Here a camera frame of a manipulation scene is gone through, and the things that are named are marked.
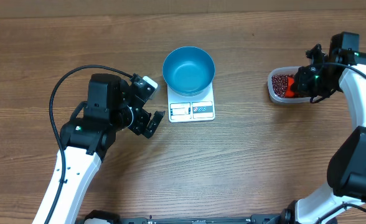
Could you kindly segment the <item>orange measuring scoop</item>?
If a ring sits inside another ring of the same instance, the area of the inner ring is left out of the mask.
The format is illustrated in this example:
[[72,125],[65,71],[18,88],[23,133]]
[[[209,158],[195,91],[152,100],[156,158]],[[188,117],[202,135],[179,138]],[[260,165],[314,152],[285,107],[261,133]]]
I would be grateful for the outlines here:
[[288,85],[287,85],[287,89],[285,91],[284,97],[285,98],[294,98],[295,97],[295,92],[291,89],[291,87],[294,84],[294,78],[293,77],[288,77]]

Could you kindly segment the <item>clear plastic container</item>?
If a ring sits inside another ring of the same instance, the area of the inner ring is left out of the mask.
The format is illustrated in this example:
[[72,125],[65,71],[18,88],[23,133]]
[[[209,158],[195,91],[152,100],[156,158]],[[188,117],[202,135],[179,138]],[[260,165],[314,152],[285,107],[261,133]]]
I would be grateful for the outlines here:
[[268,75],[268,91],[270,100],[276,104],[299,104],[309,103],[310,97],[285,97],[285,92],[288,85],[288,77],[293,77],[298,71],[299,67],[281,67],[274,69]]

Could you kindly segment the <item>red beans in container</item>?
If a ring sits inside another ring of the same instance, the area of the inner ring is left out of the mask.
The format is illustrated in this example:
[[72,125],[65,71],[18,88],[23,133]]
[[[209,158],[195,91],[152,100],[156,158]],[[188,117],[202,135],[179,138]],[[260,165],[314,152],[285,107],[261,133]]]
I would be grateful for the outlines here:
[[[285,94],[285,91],[286,91],[287,85],[288,85],[288,77],[294,78],[294,74],[277,74],[277,75],[273,75],[271,77],[273,91],[274,91],[275,95],[277,95],[280,98],[285,98],[284,94]],[[303,97],[299,93],[295,93],[295,94],[296,95],[294,98]]]

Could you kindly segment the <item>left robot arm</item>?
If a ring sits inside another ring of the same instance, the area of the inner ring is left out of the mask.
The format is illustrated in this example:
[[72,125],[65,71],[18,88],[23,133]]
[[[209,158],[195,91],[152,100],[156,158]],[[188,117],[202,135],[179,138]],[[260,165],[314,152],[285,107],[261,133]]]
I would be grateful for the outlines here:
[[117,75],[96,73],[81,102],[60,131],[53,176],[34,223],[74,223],[90,182],[99,171],[116,133],[125,128],[151,138],[164,112],[143,109],[159,85],[135,74],[128,81]]

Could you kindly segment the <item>white digital kitchen scale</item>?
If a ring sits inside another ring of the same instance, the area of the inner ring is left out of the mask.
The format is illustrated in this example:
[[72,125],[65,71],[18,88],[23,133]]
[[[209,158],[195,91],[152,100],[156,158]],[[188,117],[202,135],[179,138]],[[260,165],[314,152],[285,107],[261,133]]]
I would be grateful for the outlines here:
[[194,96],[183,96],[167,88],[168,118],[171,123],[213,121],[215,102],[213,85]]

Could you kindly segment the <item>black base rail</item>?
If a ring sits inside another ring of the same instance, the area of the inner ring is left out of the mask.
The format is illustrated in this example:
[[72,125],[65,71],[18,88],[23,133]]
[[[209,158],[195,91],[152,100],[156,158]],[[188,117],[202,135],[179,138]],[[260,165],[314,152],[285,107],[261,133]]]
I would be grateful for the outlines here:
[[254,214],[250,217],[217,217],[217,218],[121,218],[116,213],[92,210],[84,218],[77,219],[75,224],[267,224],[280,223],[280,214]]

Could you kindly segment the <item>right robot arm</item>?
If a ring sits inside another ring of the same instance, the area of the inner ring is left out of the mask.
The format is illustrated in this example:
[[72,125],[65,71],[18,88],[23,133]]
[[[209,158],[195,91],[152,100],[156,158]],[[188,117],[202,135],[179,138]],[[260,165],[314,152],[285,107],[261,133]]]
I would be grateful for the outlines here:
[[280,103],[308,98],[316,104],[343,93],[353,131],[332,156],[327,182],[272,215],[270,223],[336,223],[337,216],[351,208],[366,213],[366,53],[360,52],[359,43],[355,33],[333,35],[328,53],[316,44],[306,51],[311,63],[283,81]]

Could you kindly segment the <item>blue bowl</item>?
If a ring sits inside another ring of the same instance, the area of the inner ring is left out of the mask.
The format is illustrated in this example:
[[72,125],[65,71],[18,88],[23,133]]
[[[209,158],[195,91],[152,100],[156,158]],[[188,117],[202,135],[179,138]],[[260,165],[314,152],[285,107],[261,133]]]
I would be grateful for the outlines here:
[[213,58],[205,50],[194,46],[173,50],[162,65],[167,86],[184,96],[202,93],[213,82],[215,74]]

